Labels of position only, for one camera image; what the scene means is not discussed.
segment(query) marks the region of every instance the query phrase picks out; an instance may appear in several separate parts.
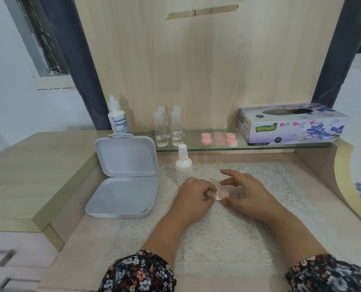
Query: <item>floral sleeve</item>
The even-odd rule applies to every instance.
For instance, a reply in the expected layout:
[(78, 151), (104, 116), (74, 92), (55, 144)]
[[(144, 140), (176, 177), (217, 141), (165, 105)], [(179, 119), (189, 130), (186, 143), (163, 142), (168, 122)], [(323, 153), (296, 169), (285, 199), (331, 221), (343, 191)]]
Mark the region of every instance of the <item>floral sleeve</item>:
[(173, 292), (174, 273), (160, 256), (140, 250), (115, 261), (107, 270), (98, 292)]
[(287, 273), (290, 291), (361, 291), (361, 267), (330, 254), (313, 256)]

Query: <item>white bottle cap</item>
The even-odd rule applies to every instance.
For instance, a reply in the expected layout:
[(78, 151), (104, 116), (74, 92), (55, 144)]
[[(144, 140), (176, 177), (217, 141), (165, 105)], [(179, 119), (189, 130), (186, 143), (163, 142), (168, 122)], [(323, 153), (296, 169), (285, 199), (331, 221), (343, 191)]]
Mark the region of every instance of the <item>white bottle cap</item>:
[(117, 98), (114, 98), (113, 95), (109, 96), (108, 105), (111, 112), (117, 112), (120, 110), (120, 103), (118, 102)]
[(182, 107), (180, 105), (174, 105), (172, 107), (173, 111), (178, 111), (180, 114), (182, 113)]
[(161, 112), (163, 116), (166, 114), (166, 107), (164, 105), (160, 105), (157, 107), (158, 112)]
[(163, 114), (161, 112), (154, 112), (154, 120), (155, 122), (162, 122)]
[(179, 144), (178, 146), (178, 157), (181, 160), (187, 159), (188, 158), (188, 154), (187, 154), (187, 145), (185, 144)]
[(171, 118), (173, 119), (173, 121), (180, 121), (181, 117), (180, 117), (180, 112), (178, 111), (172, 111), (171, 112)]

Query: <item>brown tape strip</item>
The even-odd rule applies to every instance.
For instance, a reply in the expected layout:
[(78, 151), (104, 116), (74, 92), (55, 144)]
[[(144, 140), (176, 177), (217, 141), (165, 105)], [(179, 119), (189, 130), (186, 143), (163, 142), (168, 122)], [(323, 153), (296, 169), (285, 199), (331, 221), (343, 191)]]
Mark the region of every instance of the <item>brown tape strip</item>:
[(174, 13), (168, 14), (166, 20), (232, 12), (232, 11), (236, 11), (237, 8), (238, 8), (238, 5), (233, 4), (233, 5), (218, 6), (218, 7), (205, 8), (205, 9), (197, 9), (197, 10), (191, 10), (191, 11), (174, 12)]

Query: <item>open storage box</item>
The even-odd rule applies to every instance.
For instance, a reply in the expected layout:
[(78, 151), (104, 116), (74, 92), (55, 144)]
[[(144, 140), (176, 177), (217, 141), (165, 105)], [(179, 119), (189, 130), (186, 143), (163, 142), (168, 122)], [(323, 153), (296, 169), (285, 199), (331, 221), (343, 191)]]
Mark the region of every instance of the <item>open storage box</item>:
[(158, 156), (147, 136), (115, 133), (95, 142), (104, 180), (86, 205), (97, 218), (141, 218), (153, 209), (158, 189)]

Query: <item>dark curtain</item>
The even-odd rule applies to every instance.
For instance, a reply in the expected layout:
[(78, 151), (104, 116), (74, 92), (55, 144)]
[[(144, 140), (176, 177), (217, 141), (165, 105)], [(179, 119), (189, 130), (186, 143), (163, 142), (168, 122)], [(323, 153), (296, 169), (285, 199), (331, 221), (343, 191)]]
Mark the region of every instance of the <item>dark curtain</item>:
[(361, 0), (345, 0), (312, 102), (333, 107), (361, 44)]
[(109, 111), (74, 1), (39, 1), (94, 127), (111, 130)]

